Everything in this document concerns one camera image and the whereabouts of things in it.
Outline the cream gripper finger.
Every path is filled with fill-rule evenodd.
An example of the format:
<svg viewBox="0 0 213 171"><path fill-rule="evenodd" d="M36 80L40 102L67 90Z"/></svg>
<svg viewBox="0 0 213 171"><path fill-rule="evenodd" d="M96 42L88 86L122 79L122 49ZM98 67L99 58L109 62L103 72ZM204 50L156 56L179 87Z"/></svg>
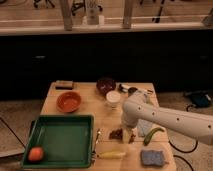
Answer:
<svg viewBox="0 0 213 171"><path fill-rule="evenodd" d="M129 143L131 136L132 136L132 130L131 129L123 129L122 130L122 141L125 144Z"/></svg>

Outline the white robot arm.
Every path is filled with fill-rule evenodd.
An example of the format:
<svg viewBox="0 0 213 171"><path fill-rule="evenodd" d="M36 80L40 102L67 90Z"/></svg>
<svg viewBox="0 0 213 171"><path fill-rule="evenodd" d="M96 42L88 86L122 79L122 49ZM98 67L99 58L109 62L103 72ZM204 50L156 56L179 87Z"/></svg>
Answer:
<svg viewBox="0 0 213 171"><path fill-rule="evenodd" d="M122 124L135 128L138 120L146 120L207 145L213 145L213 116L154 106L140 91L127 97L122 104Z"/></svg>

